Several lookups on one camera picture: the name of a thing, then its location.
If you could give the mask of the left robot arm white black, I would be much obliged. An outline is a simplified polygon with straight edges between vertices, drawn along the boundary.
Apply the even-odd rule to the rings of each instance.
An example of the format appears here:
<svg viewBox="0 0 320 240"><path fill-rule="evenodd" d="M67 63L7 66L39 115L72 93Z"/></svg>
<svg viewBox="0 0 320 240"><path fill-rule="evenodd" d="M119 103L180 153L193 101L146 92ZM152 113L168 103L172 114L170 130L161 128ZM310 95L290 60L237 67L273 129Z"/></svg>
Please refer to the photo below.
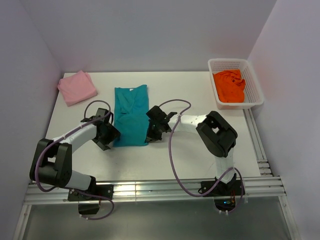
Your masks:
<svg viewBox="0 0 320 240"><path fill-rule="evenodd" d="M53 188L79 190L86 200L96 197L98 188L94 176L73 170L73 153L85 143L92 141L102 151L109 150L110 144L120 137L113 126L114 114L105 108L99 108L95 115L81 120L80 125L65 135L54 139L39 140L31 164L29 177L43 192L41 184Z"/></svg>

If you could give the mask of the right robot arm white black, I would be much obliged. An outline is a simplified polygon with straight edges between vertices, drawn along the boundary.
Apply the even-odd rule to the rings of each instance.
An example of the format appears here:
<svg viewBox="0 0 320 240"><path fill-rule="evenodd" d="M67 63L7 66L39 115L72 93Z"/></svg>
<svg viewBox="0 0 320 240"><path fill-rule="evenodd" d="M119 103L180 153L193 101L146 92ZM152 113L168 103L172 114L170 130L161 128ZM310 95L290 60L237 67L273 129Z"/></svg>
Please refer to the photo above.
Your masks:
<svg viewBox="0 0 320 240"><path fill-rule="evenodd" d="M199 135L215 159L216 178L220 179L216 183L217 191L227 195L233 190L237 177L233 153L238 134L217 111L204 115L177 112L166 114L156 105L146 115L149 121L146 143L161 141L163 133L186 132Z"/></svg>

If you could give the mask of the teal t-shirt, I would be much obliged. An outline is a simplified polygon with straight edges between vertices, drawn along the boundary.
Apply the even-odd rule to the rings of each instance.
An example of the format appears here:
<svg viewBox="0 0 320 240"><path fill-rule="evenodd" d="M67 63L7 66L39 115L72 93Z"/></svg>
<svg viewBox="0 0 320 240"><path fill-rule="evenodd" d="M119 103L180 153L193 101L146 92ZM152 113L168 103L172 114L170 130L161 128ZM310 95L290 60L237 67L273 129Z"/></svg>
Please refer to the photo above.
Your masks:
<svg viewBox="0 0 320 240"><path fill-rule="evenodd" d="M114 126L120 137L113 142L115 148L146 146L149 127L149 96L146 84L135 88L114 89Z"/></svg>

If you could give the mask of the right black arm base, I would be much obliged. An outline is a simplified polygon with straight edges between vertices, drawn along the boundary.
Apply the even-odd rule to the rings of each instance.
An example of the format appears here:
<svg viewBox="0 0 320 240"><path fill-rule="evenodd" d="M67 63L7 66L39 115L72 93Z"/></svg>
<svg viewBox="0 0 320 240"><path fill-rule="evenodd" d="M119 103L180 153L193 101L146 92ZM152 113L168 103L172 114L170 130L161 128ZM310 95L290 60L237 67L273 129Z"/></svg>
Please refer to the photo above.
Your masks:
<svg viewBox="0 0 320 240"><path fill-rule="evenodd" d="M216 180L201 181L200 188L198 189L199 194L204 194L216 183ZM226 196L241 196L245 194L244 187L240 180L234 179L229 183L219 182L217 186L210 191L205 197L226 197Z"/></svg>

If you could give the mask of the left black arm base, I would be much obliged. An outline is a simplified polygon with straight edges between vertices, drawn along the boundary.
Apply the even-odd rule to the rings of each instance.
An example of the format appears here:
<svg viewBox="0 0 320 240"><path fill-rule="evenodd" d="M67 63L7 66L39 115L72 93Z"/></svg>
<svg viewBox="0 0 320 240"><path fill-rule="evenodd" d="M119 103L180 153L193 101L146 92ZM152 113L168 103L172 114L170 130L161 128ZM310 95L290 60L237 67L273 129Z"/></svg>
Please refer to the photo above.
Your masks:
<svg viewBox="0 0 320 240"><path fill-rule="evenodd" d="M78 189L71 190L68 193L67 200L69 202L112 200L113 193L113 184L98 184L91 191Z"/></svg>

